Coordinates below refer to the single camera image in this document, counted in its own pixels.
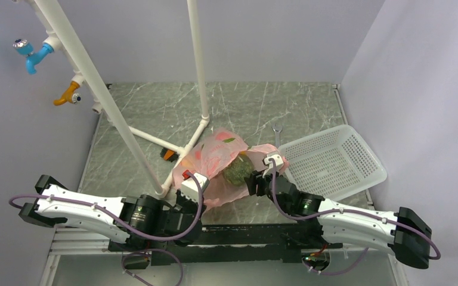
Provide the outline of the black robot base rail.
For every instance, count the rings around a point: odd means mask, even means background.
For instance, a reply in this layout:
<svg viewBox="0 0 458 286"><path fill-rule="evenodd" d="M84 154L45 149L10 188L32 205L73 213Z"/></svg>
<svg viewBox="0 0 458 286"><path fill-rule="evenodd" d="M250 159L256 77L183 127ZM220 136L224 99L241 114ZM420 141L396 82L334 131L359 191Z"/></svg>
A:
<svg viewBox="0 0 458 286"><path fill-rule="evenodd" d="M328 254L344 256L356 247L341 243L321 243L302 232L298 224L205 225L197 240L179 245L175 242L137 240L137 245L115 243L104 235L78 228L59 229L54 234L52 255L127 254L145 251L149 258L139 262L129 258L126 265L142 269L145 265L166 266L182 263L279 261L300 263L321 248L319 258Z"/></svg>

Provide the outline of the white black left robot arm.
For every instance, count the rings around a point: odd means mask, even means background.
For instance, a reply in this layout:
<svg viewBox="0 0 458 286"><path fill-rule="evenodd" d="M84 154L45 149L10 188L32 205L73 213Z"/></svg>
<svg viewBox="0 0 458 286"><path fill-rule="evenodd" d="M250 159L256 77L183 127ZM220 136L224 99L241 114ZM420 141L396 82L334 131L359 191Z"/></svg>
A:
<svg viewBox="0 0 458 286"><path fill-rule="evenodd" d="M174 205L150 195L98 197L73 192L48 175L38 179L32 203L19 206L13 197L9 204L19 209L19 217L27 223L85 229L132 250L142 249L147 241L185 246L201 234L203 193L209 179L190 172L183 177Z"/></svg>

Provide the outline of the pink plastic bag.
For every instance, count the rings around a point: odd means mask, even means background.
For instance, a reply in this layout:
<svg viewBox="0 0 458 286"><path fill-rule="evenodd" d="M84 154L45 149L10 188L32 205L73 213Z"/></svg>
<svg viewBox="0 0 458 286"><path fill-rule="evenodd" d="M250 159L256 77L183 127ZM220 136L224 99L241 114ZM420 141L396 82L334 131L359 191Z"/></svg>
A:
<svg viewBox="0 0 458 286"><path fill-rule="evenodd" d="M203 193L207 210L220 207L249 195L246 184L230 185L222 176L222 171L237 157L245 152L251 159L255 171L264 171L263 159L270 154L279 153L271 144L248 146L237 134L219 128L213 134L202 139L172 171L173 186L181 188L184 180L182 173L189 170L209 179L209 185Z"/></svg>

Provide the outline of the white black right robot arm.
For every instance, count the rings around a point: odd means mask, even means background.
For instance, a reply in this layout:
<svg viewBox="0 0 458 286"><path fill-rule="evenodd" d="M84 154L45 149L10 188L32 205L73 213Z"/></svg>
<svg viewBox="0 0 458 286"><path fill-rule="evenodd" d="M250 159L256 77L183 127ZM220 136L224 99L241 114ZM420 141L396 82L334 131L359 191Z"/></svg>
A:
<svg viewBox="0 0 458 286"><path fill-rule="evenodd" d="M268 197L278 211L305 229L312 247L352 244L394 255L404 265L427 269L440 254L431 240L432 229L412 209L382 212L348 206L297 189L284 176L252 172L245 178L250 195Z"/></svg>

